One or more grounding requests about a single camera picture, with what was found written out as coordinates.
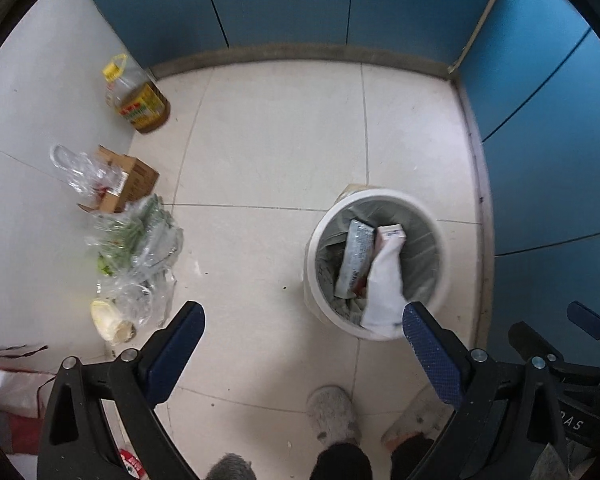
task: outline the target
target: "foot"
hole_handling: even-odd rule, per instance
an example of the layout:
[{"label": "foot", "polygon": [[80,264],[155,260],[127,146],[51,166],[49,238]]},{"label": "foot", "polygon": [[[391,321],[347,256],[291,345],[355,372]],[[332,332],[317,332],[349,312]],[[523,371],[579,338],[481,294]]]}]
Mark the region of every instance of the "foot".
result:
[{"label": "foot", "polygon": [[384,432],[382,445],[393,452],[401,443],[420,433],[436,440],[454,409],[442,402],[431,384],[427,384],[407,406],[402,415]]},{"label": "foot", "polygon": [[315,390],[306,401],[306,414],[324,447],[338,442],[360,443],[356,412],[349,396],[339,386]]}]

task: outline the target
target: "brown cardboard box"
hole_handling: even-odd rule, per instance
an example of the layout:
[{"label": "brown cardboard box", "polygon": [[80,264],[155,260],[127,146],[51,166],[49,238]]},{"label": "brown cardboard box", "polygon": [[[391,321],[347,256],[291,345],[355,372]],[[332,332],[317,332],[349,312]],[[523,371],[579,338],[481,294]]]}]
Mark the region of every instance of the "brown cardboard box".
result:
[{"label": "brown cardboard box", "polygon": [[103,213],[119,213],[127,202],[134,202],[154,190],[159,174],[141,160],[134,156],[119,155],[103,146],[98,148],[96,155],[107,164],[122,168],[123,178],[115,189],[105,193],[98,207],[78,204],[81,209],[88,212],[98,210]]}]

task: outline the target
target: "plastic bottle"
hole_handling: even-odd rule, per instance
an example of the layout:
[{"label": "plastic bottle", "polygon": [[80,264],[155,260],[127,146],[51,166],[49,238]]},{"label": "plastic bottle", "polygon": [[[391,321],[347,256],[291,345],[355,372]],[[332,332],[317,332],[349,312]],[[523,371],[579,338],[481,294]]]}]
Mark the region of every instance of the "plastic bottle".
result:
[{"label": "plastic bottle", "polygon": [[114,56],[102,74],[107,81],[107,105],[141,134],[154,131],[169,118],[170,103],[127,54]]}]

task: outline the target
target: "metal bolt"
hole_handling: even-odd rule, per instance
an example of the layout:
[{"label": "metal bolt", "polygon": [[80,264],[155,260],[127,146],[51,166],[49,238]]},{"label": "metal bolt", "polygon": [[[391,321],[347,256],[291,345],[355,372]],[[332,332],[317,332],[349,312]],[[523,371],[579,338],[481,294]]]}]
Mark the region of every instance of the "metal bolt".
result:
[{"label": "metal bolt", "polygon": [[471,350],[471,359],[476,361],[477,363],[483,363],[487,360],[487,352],[482,350],[481,348],[474,348]]},{"label": "metal bolt", "polygon": [[122,354],[120,354],[120,359],[122,359],[125,363],[133,361],[136,357],[138,357],[138,350],[135,348],[127,348],[122,352]]},{"label": "metal bolt", "polygon": [[62,368],[65,370],[71,370],[78,363],[78,359],[75,357],[68,357],[64,361],[62,361]]},{"label": "metal bolt", "polygon": [[538,370],[542,370],[544,368],[544,366],[546,365],[546,363],[544,362],[544,359],[542,359],[541,357],[538,357],[538,356],[531,358],[531,364]]}]

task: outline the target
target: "trash can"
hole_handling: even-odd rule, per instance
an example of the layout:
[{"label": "trash can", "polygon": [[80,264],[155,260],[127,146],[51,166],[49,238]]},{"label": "trash can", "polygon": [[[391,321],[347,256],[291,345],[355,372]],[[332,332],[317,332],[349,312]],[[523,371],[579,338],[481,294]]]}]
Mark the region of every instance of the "trash can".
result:
[{"label": "trash can", "polygon": [[304,254],[304,302],[326,324],[367,340],[404,337],[401,326],[382,336],[351,322],[334,286],[340,272],[351,220],[371,227],[400,224],[406,240],[400,251],[402,294],[436,314],[449,282],[448,246],[435,217],[417,200],[391,189],[366,189],[346,196],[327,211],[309,239]]}]

